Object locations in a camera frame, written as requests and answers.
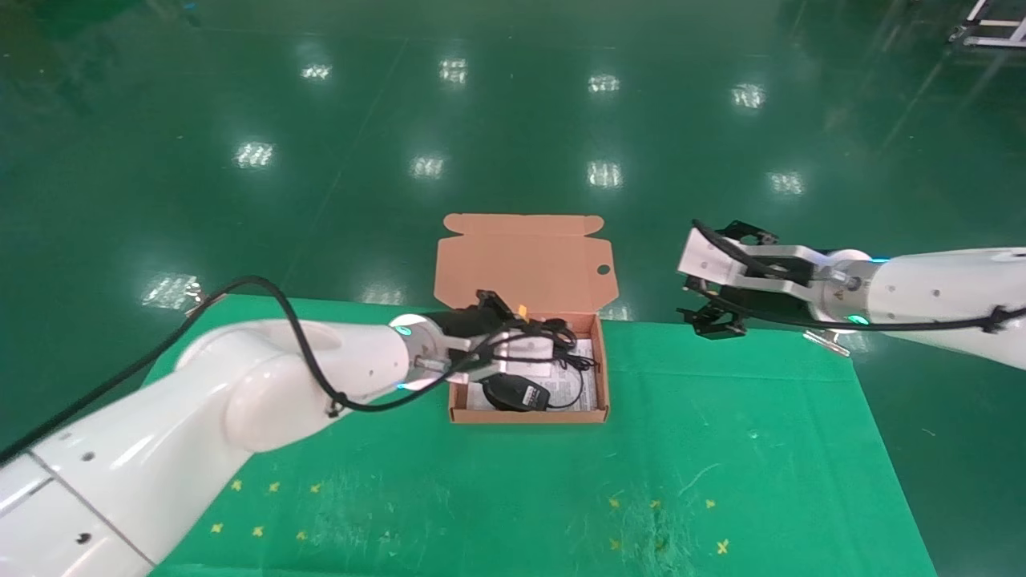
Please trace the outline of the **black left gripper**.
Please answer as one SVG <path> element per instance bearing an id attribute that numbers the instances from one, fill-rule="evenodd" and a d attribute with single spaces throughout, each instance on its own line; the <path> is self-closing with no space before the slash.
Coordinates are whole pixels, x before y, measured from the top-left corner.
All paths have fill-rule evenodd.
<path id="1" fill-rule="evenodd" d="M 495 291 L 477 291 L 477 307 L 436 312 L 436 325 L 448 337 L 477 337 L 515 321 L 515 313 Z"/>

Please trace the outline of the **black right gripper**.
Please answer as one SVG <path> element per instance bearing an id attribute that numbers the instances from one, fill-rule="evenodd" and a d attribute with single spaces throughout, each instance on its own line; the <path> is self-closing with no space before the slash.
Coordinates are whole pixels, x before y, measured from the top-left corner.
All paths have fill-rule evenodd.
<path id="1" fill-rule="evenodd" d="M 779 237 L 770 231 L 743 222 L 733 220 L 728 226 L 716 232 L 729 240 L 741 244 L 775 245 Z M 733 337 L 747 335 L 745 319 L 741 312 L 770 314 L 770 317 L 785 319 L 813 319 L 810 315 L 808 303 L 788 293 L 773 293 L 755 291 L 755 288 L 737 288 L 737 286 L 711 284 L 710 281 L 696 276 L 687 276 L 683 284 L 685 291 L 704 296 L 708 304 L 700 309 L 678 308 L 683 324 L 690 325 L 693 332 L 708 340 L 726 340 Z"/>

